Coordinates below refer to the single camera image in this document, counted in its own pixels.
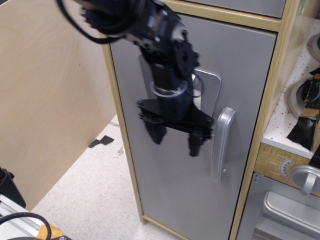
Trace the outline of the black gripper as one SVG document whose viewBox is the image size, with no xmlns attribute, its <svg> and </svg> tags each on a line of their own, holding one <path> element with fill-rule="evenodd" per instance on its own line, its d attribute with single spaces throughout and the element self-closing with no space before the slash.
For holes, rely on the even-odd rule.
<svg viewBox="0 0 320 240">
<path fill-rule="evenodd" d="M 189 134 L 189 155 L 197 157 L 205 141 L 212 139 L 213 119 L 194 104 L 194 88 L 179 86 L 175 90 L 150 87 L 156 99 L 141 99 L 137 102 L 140 108 L 140 119 L 153 142 L 160 145 L 167 128 Z"/>
</svg>

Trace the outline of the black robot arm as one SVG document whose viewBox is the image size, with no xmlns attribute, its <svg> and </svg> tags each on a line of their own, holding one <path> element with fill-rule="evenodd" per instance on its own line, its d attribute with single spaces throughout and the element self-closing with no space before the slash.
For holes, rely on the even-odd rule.
<svg viewBox="0 0 320 240">
<path fill-rule="evenodd" d="M 140 100 L 137 106 L 152 140 L 160 144 L 167 128 L 188 133 L 189 154 L 198 156 L 212 137 L 213 119 L 194 104 L 199 55 L 188 41 L 181 18 L 159 0 L 81 0 L 79 5 L 82 17 L 102 38 L 85 32 L 63 1 L 57 1 L 67 21 L 86 38 L 100 45 L 125 39 L 139 47 L 149 65 L 155 98 Z"/>
</svg>

